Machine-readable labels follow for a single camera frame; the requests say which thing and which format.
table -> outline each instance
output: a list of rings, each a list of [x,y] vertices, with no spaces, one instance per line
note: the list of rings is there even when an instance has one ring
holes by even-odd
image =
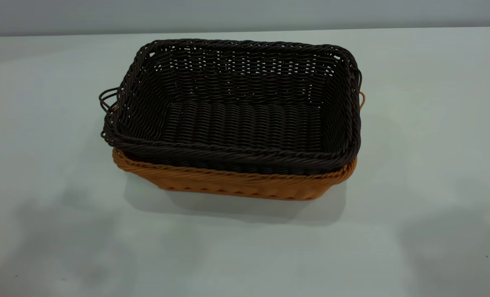
[[[118,169],[98,94],[175,38],[349,49],[354,175],[286,202]],[[0,38],[0,297],[151,295],[490,297],[490,28]]]

basket bottom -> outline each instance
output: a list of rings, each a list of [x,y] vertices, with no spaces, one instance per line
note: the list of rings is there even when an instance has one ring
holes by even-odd
[[[317,104],[174,103],[162,141],[220,146],[321,151],[321,114]]]

black wicker basket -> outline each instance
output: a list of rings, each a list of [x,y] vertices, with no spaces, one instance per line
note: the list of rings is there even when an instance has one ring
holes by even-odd
[[[360,147],[361,80],[351,53],[334,45],[157,40],[100,95],[102,137],[154,164],[331,172]]]

wicker basket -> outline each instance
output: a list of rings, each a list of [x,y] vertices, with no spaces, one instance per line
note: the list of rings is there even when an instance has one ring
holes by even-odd
[[[318,175],[236,173],[211,169],[155,165],[131,160],[113,149],[117,166],[171,191],[203,192],[280,200],[312,200],[331,186],[347,180],[356,167],[356,158],[339,171]]]
[[[360,83],[351,53],[334,45],[154,41],[100,95],[102,136],[153,164],[334,172],[360,147]]]

woven pattern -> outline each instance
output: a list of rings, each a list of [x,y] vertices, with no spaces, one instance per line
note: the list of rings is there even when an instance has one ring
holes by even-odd
[[[360,147],[360,83],[351,53],[333,45],[154,41],[102,93],[102,136],[154,164],[332,172]]]
[[[117,166],[149,180],[164,190],[204,192],[281,200],[316,199],[328,188],[347,180],[356,167],[356,158],[339,171],[319,175],[236,173],[156,165],[132,160],[113,149]]]

